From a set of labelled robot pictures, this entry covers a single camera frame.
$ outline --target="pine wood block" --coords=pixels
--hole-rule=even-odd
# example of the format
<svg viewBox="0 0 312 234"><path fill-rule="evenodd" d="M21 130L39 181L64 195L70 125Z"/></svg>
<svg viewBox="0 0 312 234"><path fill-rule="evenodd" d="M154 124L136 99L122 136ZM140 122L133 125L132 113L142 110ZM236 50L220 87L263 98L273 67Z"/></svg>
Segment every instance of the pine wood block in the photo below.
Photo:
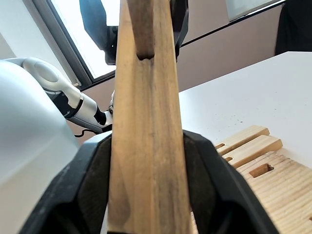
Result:
<svg viewBox="0 0 312 234"><path fill-rule="evenodd" d="M239 146L261 136L261 135L269 135L270 132L268 128L261 126L250 126L229 138L226 138L221 143L216 145L216 149L220 155L225 155L226 153L238 148Z"/></svg>
<svg viewBox="0 0 312 234"><path fill-rule="evenodd" d="M282 146L280 139L262 135L228 152L223 157L237 168L269 151L279 150Z"/></svg>
<svg viewBox="0 0 312 234"><path fill-rule="evenodd" d="M139 60L127 0L121 0L108 202L113 232L190 233L169 4L154 1L155 56Z"/></svg>
<svg viewBox="0 0 312 234"><path fill-rule="evenodd" d="M271 169L254 178L250 172L265 164ZM311 169L277 152L269 152L237 170L244 176L280 233L312 233Z"/></svg>

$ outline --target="black object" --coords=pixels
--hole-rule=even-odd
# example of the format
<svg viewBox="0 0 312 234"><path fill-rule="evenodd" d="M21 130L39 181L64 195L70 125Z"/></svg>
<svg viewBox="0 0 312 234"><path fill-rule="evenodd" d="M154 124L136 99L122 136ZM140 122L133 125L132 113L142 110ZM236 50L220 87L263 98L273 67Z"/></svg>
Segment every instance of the black object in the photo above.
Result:
<svg viewBox="0 0 312 234"><path fill-rule="evenodd" d="M79 0L85 31L100 50L105 52L105 62L116 64L118 26L107 26L106 12L101 0ZM175 58L188 32L188 0L171 0L171 17L175 40Z"/></svg>
<svg viewBox="0 0 312 234"><path fill-rule="evenodd" d="M277 234L244 178L210 141L184 131L190 203L199 234ZM99 234L108 201L111 136L86 141L51 182L20 234Z"/></svg>
<svg viewBox="0 0 312 234"><path fill-rule="evenodd" d="M282 8L275 55L312 51L312 0L287 0Z"/></svg>

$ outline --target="white table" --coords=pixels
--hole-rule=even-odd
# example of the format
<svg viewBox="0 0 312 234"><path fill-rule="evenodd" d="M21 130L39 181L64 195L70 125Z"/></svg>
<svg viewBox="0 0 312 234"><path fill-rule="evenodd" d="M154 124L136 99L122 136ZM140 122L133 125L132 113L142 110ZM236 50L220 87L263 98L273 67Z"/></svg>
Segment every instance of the white table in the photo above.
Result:
<svg viewBox="0 0 312 234"><path fill-rule="evenodd" d="M282 154L312 168L311 89L312 53L287 52L181 92L182 127L218 143L265 126Z"/></svg>

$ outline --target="wood grain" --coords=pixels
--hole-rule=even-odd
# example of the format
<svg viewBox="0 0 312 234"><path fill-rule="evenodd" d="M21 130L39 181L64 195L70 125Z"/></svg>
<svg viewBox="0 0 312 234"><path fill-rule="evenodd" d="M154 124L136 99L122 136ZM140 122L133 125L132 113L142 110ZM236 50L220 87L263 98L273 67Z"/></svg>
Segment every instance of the wood grain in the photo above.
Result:
<svg viewBox="0 0 312 234"><path fill-rule="evenodd" d="M220 155L225 155L226 153L257 138L258 136L268 136L269 134L270 132L268 128L253 125L226 138L224 141L216 145L216 149Z"/></svg>
<svg viewBox="0 0 312 234"><path fill-rule="evenodd" d="M269 164L274 169L253 178L250 171L263 164ZM270 152L237 170L244 176L280 233L312 233L311 169Z"/></svg>
<svg viewBox="0 0 312 234"><path fill-rule="evenodd" d="M233 167L237 168L269 151L279 150L282 146L283 144L280 139L262 135L225 154L223 157L232 158L227 161Z"/></svg>
<svg viewBox="0 0 312 234"><path fill-rule="evenodd" d="M155 55L153 0L128 0L128 7L134 33L136 55L140 60L151 59Z"/></svg>
<svg viewBox="0 0 312 234"><path fill-rule="evenodd" d="M189 234L190 206L168 0L154 1L155 56L139 60L121 0L109 230Z"/></svg>

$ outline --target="window frame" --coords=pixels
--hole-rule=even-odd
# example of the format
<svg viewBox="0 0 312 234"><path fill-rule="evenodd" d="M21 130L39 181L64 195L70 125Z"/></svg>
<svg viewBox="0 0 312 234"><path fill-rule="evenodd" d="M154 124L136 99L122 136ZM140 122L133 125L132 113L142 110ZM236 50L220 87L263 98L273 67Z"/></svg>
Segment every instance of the window frame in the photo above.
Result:
<svg viewBox="0 0 312 234"><path fill-rule="evenodd" d="M93 78L51 0L30 0L77 76L80 90L88 89L115 77L115 71Z"/></svg>
<svg viewBox="0 0 312 234"><path fill-rule="evenodd" d="M261 11L263 9L266 9L267 7L270 7L271 5L279 5L281 2L285 2L285 0L270 0L267 3L264 3L264 4L261 4L259 6L256 6L256 7L252 8L252 9L250 9L250 10L244 11L244 12L236 15L233 18L229 17L229 21L233 22L233 21L238 20L238 19L240 19L242 17L245 17L245 16L247 16L249 14L253 14L253 13L256 13L257 11Z"/></svg>

